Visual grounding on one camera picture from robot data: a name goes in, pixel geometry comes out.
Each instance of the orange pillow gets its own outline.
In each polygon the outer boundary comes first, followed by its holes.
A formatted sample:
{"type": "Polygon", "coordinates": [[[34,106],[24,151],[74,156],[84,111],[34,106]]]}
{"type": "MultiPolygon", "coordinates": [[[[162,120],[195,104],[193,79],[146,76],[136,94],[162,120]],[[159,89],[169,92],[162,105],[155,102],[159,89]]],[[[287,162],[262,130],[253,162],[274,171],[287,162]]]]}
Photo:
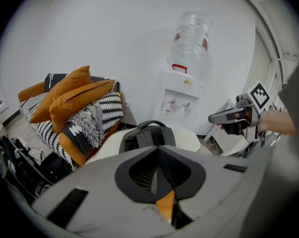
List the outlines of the orange pillow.
{"type": "Polygon", "coordinates": [[[50,106],[59,96],[76,89],[78,87],[92,83],[89,66],[80,67],[76,69],[60,82],[58,82],[47,93],[39,107],[35,110],[30,119],[30,123],[39,123],[51,120],[50,106]]]}
{"type": "Polygon", "coordinates": [[[53,132],[61,132],[68,118],[111,91],[114,80],[84,85],[58,97],[50,106],[53,132]]]}

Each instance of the patterned blanket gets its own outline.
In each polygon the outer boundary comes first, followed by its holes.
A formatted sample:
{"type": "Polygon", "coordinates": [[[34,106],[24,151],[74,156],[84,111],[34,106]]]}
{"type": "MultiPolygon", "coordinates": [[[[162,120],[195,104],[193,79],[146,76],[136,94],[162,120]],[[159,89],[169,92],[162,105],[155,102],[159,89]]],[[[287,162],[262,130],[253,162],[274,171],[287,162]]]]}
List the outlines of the patterned blanket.
{"type": "MultiPolygon", "coordinates": [[[[118,82],[114,84],[113,89],[114,88],[119,90],[118,82]]],[[[21,102],[21,113],[25,115],[28,121],[46,94],[47,93],[43,93],[21,102]]],[[[86,155],[92,148],[99,147],[102,144],[102,140],[108,131],[122,118],[123,112],[120,95],[117,92],[109,92],[99,100],[90,103],[78,113],[72,115],[62,133],[86,155]]],[[[43,142],[75,169],[76,163],[58,142],[60,133],[53,133],[52,131],[52,122],[45,121],[31,125],[43,142]]]]}

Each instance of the black strap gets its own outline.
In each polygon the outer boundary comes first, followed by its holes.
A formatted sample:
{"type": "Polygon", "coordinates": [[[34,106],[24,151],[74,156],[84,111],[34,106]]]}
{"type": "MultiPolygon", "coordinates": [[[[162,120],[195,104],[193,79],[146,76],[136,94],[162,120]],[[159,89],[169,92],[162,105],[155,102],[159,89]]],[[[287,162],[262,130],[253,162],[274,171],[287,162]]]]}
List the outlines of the black strap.
{"type": "Polygon", "coordinates": [[[142,129],[144,129],[146,126],[150,125],[151,123],[156,123],[156,124],[159,125],[159,126],[166,127],[166,125],[163,124],[163,123],[160,122],[160,121],[150,120],[150,121],[145,121],[145,122],[140,123],[140,124],[138,125],[138,129],[139,129],[139,130],[142,130],[142,129]]]}

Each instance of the floor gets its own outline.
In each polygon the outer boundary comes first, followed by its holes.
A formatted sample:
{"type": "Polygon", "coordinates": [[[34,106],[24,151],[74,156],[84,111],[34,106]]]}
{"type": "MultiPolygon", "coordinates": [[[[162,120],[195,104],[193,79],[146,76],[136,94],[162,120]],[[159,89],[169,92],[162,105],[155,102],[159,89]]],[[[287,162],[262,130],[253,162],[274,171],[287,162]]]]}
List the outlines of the floor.
{"type": "MultiPolygon", "coordinates": [[[[41,152],[43,151],[44,157],[51,153],[51,149],[43,143],[43,141],[37,136],[37,133],[29,122],[22,114],[19,114],[13,119],[6,127],[6,134],[9,138],[17,137],[22,139],[26,145],[31,148],[30,155],[37,160],[40,164],[41,152]]],[[[221,155],[222,151],[216,142],[211,138],[207,142],[203,139],[199,139],[200,143],[204,145],[213,155],[221,155]]]]}

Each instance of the water bottle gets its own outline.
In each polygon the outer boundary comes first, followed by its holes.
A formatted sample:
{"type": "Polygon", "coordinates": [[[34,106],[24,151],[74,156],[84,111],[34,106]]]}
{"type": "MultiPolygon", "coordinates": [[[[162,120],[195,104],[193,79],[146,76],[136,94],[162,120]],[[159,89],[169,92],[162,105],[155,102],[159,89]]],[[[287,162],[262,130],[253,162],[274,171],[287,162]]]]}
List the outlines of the water bottle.
{"type": "Polygon", "coordinates": [[[203,81],[210,59],[212,22],[204,13],[191,11],[180,16],[177,26],[167,63],[172,69],[203,81]]]}

